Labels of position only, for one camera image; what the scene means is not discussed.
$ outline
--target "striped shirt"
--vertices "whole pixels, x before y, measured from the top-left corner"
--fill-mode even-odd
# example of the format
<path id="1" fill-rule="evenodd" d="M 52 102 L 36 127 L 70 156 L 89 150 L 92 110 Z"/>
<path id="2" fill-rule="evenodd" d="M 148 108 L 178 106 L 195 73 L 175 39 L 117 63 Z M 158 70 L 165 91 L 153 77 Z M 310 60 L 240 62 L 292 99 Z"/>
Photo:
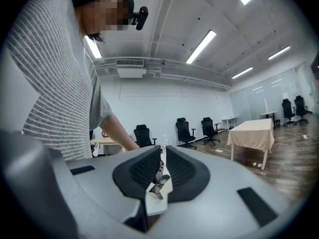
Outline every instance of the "striped shirt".
<path id="1" fill-rule="evenodd" d="M 39 93 L 23 127 L 26 135 L 66 160 L 92 157 L 89 131 L 112 114 L 85 52 L 71 0 L 29 0 L 5 45 Z"/>

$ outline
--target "floor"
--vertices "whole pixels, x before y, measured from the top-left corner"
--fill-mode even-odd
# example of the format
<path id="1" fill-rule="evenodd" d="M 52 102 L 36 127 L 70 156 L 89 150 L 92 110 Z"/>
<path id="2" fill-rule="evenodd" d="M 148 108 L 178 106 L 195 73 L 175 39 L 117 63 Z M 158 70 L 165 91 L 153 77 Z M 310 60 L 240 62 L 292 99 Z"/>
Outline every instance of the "floor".
<path id="1" fill-rule="evenodd" d="M 268 153 L 265 170 L 257 165 L 263 162 L 264 153 L 260 150 L 235 146 L 234 161 L 246 166 L 281 191 L 292 202 L 306 197 L 319 176 L 319 118 L 307 115 L 308 124 L 280 126 L 274 129 L 275 143 Z M 304 139 L 303 135 L 313 138 Z M 214 146 L 199 141 L 193 145 L 197 151 L 230 159 L 230 146 L 226 146 L 228 133 L 220 135 L 221 142 Z"/>

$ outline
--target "white tablecloth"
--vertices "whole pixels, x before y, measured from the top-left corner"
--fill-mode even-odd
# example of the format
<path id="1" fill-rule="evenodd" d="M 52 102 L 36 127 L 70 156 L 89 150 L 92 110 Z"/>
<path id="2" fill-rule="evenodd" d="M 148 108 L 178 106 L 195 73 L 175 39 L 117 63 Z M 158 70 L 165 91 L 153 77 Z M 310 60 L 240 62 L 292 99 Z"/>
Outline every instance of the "white tablecloth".
<path id="1" fill-rule="evenodd" d="M 271 119 L 249 120 L 229 131 L 227 145 L 270 150 L 274 144 Z"/>

